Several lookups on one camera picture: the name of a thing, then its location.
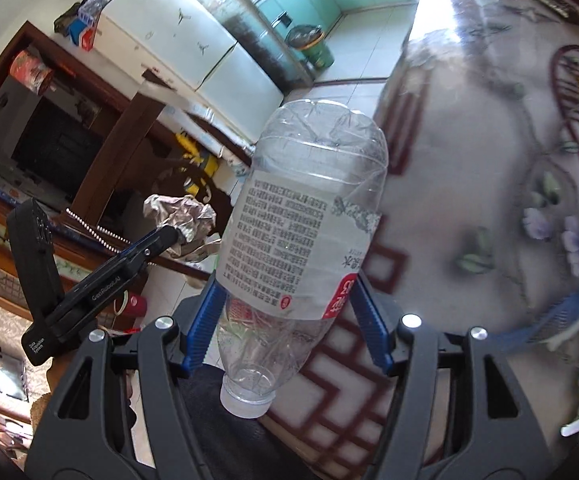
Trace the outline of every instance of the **black handheld device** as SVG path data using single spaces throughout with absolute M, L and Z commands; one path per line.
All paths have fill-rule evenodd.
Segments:
M 52 356 L 78 348 L 82 335 L 96 328 L 96 316 L 122 294 L 150 258 L 178 241 L 178 232 L 164 226 L 109 259 L 66 294 L 54 262 L 48 218 L 28 200 L 7 216 L 12 254 L 21 288 L 34 322 L 21 343 L 30 362 L 41 365 Z

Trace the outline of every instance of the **green trash bin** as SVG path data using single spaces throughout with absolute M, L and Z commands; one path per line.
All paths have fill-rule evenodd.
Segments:
M 318 70 L 333 64 L 332 51 L 325 43 L 323 29 L 317 25 L 297 25 L 288 32 L 285 43 L 303 54 Z

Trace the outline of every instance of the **crumpled aluminum foil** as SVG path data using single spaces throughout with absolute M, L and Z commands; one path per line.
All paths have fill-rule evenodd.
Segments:
M 143 202 L 143 216 L 156 222 L 156 227 L 169 225 L 179 232 L 179 242 L 167 253 L 184 262 L 200 262 L 218 252 L 218 242 L 206 244 L 205 238 L 214 228 L 216 213 L 209 204 L 202 204 L 192 195 L 183 197 L 153 194 Z

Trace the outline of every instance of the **bead string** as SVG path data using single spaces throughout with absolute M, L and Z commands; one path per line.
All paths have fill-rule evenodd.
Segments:
M 76 213 L 74 213 L 73 211 L 70 210 L 70 208 L 68 207 L 67 209 L 65 209 L 65 212 L 74 220 L 76 220 L 79 224 L 81 224 L 86 230 L 87 232 L 92 235 L 97 242 L 99 242 L 103 247 L 105 247 L 108 251 L 111 251 L 112 253 L 118 254 L 121 251 L 119 251 L 116 247 L 112 247 L 111 245 L 109 245 L 109 243 L 107 243 L 105 240 L 103 240 L 86 222 L 85 220 L 83 220 L 80 216 L 78 216 Z M 107 229 L 101 227 L 100 225 L 96 226 L 96 230 L 99 231 L 100 233 L 103 233 L 104 235 L 108 235 L 111 236 L 112 238 L 115 238 L 116 240 L 120 240 L 121 242 L 125 242 L 127 243 L 127 245 L 131 245 L 132 242 L 129 240 L 125 240 L 125 238 L 112 233 L 111 231 L 108 231 Z

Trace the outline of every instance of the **yellow object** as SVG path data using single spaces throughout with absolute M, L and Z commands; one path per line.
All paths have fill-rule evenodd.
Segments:
M 321 34 L 318 38 L 316 38 L 316 40 L 312 41 L 312 43 L 308 43 L 307 45 L 305 45 L 305 46 L 300 46 L 300 47 L 299 47 L 299 46 L 295 46 L 294 48 L 295 48 L 296 50 L 298 50 L 299 52 L 300 52 L 301 50 L 307 50 L 308 48 L 310 48 L 310 47 L 314 46 L 315 44 L 319 43 L 319 42 L 323 39 L 323 36 L 324 36 L 324 34 Z
M 183 155 L 185 158 L 191 159 L 191 162 L 201 168 L 208 177 L 212 177 L 214 173 L 217 172 L 218 158 L 216 158 L 216 156 L 208 152 L 208 150 L 202 146 L 199 149 L 196 141 L 190 139 L 183 133 L 174 134 L 174 136 L 183 149 L 188 152 Z M 186 192 L 192 196 L 196 196 L 199 192 L 199 187 L 192 182 L 191 178 L 188 178 L 187 181 L 189 181 L 189 184 L 185 186 Z
M 199 149 L 196 147 L 196 142 L 191 140 L 187 135 L 180 133 L 174 134 L 176 136 L 176 140 L 178 143 L 183 147 L 184 150 L 190 152 L 193 156 L 199 156 Z

